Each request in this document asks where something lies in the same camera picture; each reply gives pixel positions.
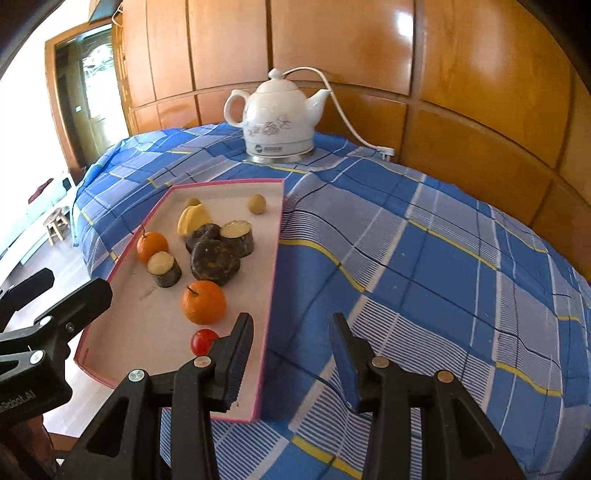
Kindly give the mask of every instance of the white wall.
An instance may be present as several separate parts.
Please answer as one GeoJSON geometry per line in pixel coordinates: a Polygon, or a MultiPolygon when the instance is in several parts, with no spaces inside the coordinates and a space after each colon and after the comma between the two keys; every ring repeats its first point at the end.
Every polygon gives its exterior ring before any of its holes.
{"type": "Polygon", "coordinates": [[[47,94],[45,41],[88,21],[88,10],[89,0],[65,0],[0,79],[0,235],[40,184],[66,170],[47,94]]]}

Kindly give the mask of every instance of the floral pattern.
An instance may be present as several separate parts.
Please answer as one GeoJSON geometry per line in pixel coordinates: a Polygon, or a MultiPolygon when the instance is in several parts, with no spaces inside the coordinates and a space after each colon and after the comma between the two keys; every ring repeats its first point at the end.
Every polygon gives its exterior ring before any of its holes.
{"type": "Polygon", "coordinates": [[[277,135],[281,130],[289,130],[293,124],[287,119],[287,115],[280,115],[272,122],[265,122],[262,125],[247,125],[246,133],[252,137],[253,135],[277,135]]]}

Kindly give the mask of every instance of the red cherry tomato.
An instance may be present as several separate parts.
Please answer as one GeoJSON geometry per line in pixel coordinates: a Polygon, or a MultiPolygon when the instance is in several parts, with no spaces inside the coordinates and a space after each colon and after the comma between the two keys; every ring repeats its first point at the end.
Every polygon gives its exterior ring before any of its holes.
{"type": "Polygon", "coordinates": [[[195,356],[207,355],[212,343],[218,338],[219,335],[216,332],[209,328],[203,328],[191,337],[191,351],[195,356]]]}

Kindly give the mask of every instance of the white tray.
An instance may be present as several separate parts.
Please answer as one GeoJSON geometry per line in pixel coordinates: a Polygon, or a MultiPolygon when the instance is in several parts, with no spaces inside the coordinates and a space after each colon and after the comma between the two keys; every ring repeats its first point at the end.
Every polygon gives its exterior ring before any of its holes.
{"type": "Polygon", "coordinates": [[[171,288],[155,285],[145,265],[137,260],[135,244],[142,233],[138,228],[107,278],[113,290],[111,308],[85,329],[74,360],[88,375],[115,388],[135,368],[156,375],[177,370],[194,358],[190,339],[202,327],[185,318],[180,302],[184,288],[195,278],[184,240],[176,233],[184,202],[191,197],[199,198],[219,225],[235,219],[252,225],[254,252],[242,259],[238,273],[223,287],[228,304],[224,318],[207,328],[220,337],[226,336],[240,312],[251,314],[254,340],[238,400],[227,413],[212,413],[212,418],[254,421],[258,416],[281,226],[281,179],[222,180],[168,190],[143,225],[146,231],[159,231],[167,238],[170,253],[183,270],[181,280],[171,288]],[[246,208],[254,193],[267,200],[267,211],[262,215],[253,215],[246,208]]]}

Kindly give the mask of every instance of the teapot knob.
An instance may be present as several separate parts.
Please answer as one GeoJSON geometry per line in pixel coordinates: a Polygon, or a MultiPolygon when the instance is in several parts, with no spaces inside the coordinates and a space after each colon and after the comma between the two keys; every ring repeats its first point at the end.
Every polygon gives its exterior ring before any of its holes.
{"type": "Polygon", "coordinates": [[[283,78],[283,72],[280,69],[272,69],[269,72],[269,78],[272,80],[279,80],[283,78]]]}

